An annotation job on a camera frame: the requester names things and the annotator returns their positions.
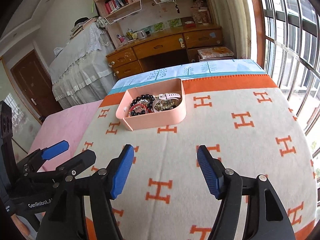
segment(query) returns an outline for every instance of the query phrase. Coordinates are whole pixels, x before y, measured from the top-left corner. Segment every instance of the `stack of magazines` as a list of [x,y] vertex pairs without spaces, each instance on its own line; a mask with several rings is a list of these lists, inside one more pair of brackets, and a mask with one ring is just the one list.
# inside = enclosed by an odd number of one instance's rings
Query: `stack of magazines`
[[227,47],[215,47],[209,49],[198,49],[199,61],[233,59],[234,53]]

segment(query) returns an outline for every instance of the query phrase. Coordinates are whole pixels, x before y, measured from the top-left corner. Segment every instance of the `beige curtain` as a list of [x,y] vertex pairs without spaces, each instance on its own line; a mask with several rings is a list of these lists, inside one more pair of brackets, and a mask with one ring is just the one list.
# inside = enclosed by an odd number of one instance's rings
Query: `beige curtain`
[[248,0],[210,0],[217,25],[223,29],[224,44],[237,58],[251,56],[251,22]]

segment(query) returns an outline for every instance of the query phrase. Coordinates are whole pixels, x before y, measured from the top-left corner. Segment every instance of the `wooden desk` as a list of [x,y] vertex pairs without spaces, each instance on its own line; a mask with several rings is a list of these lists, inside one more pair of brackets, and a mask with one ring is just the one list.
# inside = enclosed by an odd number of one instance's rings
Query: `wooden desk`
[[165,29],[135,40],[107,55],[118,78],[198,60],[198,49],[222,46],[220,26],[197,25]]

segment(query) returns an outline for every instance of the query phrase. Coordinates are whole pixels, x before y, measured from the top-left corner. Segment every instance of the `pink pen holder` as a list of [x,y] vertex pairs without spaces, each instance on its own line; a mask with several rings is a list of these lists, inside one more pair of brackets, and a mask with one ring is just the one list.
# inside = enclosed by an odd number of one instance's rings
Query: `pink pen holder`
[[[128,117],[130,104],[136,97],[145,94],[159,95],[165,93],[180,94],[182,98],[181,103],[171,110]],[[186,97],[182,81],[179,78],[128,89],[116,111],[116,117],[130,131],[177,124],[186,117],[186,114]]]

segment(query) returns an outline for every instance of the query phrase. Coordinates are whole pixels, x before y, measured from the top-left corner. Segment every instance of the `blue bedsheet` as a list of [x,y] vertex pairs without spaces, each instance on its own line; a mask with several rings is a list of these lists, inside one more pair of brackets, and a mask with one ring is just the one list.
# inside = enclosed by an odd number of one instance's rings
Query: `blue bedsheet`
[[120,79],[108,95],[125,92],[129,88],[140,87],[173,78],[186,80],[236,74],[265,74],[265,72],[251,59],[227,59],[196,62],[157,69]]

